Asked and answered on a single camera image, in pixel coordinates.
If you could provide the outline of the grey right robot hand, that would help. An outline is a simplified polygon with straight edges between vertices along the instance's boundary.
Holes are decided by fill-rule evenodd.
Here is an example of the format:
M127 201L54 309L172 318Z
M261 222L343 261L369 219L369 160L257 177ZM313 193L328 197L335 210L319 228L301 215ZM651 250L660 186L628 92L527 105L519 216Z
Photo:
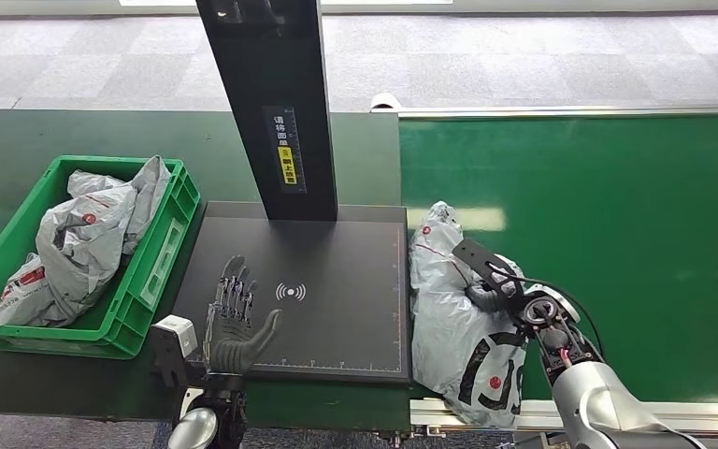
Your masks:
M465 289L470 301L481 311L505 311L510 299L515 299L524 292L521 281L513 280L499 273L493 272L493 282L488 283L477 272L471 273L472 281Z

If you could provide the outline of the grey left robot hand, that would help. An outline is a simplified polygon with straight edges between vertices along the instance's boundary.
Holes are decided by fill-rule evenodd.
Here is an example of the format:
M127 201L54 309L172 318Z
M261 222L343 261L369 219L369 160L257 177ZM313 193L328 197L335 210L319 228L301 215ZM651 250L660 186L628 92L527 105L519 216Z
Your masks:
M252 327L256 289L257 281L251 276L246 258L233 256L208 305L203 357L210 372L246 374L278 334L281 309L270 311L261 327Z

